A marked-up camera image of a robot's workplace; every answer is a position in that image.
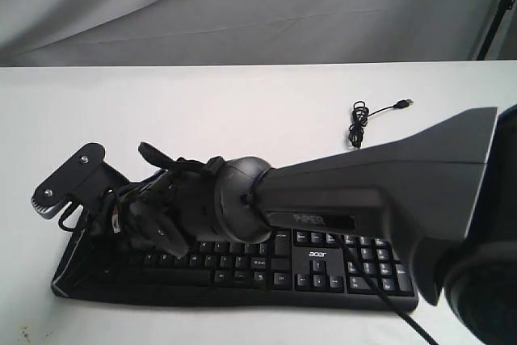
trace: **robotic arm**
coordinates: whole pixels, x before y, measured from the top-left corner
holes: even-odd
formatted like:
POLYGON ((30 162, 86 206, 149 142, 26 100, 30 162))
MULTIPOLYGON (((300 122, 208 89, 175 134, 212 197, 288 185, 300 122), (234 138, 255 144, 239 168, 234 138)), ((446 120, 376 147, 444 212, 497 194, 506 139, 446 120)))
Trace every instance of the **robotic arm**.
POLYGON ((142 143, 160 170, 141 183, 92 143, 32 203, 44 218, 68 205, 60 226, 82 205, 91 236, 176 256, 196 240, 263 242, 274 227, 387 239, 428 303, 445 288, 475 335, 506 338, 486 317, 517 322, 516 116, 473 109, 402 141, 279 169, 255 157, 174 161, 142 143))

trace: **black keyboard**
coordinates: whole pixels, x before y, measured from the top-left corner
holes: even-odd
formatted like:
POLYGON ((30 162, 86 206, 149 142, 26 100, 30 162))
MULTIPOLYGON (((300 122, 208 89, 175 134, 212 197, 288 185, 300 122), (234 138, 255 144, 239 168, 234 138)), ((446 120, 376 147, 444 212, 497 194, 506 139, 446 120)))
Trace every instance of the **black keyboard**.
MULTIPOLYGON (((395 305, 418 304, 405 266, 388 242, 342 236, 395 305)), ((74 233, 53 280, 60 297, 130 305, 290 305, 386 309, 330 234, 277 230, 268 242, 199 242, 182 258, 136 253, 122 262, 74 233)))

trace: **white backdrop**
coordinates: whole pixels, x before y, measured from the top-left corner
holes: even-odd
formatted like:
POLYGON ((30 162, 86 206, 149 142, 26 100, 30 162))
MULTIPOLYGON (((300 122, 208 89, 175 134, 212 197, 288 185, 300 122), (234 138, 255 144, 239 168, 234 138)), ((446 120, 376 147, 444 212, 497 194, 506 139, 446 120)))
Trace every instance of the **white backdrop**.
POLYGON ((0 0, 0 64, 466 60, 498 0, 0 0))

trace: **tabletop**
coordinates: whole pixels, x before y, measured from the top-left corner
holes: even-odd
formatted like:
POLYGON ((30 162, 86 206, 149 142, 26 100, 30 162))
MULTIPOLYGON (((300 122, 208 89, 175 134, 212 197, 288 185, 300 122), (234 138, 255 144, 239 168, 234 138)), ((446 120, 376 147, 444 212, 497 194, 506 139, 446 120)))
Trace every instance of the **tabletop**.
MULTIPOLYGON (((148 141, 173 158, 255 155, 273 166, 350 151, 351 106, 379 114, 364 147, 417 133, 471 107, 517 102, 517 61, 149 68, 0 68, 1 344, 423 343, 392 313, 354 310, 127 307, 55 297, 69 235, 29 202, 82 145, 132 180, 154 172, 148 141)), ((441 298, 412 314, 439 343, 479 343, 441 298)))

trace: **keyboard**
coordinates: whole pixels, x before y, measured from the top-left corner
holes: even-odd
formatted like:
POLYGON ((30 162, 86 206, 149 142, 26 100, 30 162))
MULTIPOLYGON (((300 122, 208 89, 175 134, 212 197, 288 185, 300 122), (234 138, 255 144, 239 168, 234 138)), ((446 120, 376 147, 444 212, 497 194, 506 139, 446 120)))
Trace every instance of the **keyboard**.
MULTIPOLYGON (((401 310, 418 304, 388 242, 342 236, 401 310)), ((262 244, 198 242, 182 258, 135 253, 114 262, 106 242, 75 232, 53 278, 59 297, 126 305, 289 305, 386 310, 330 234, 276 230, 262 244)))

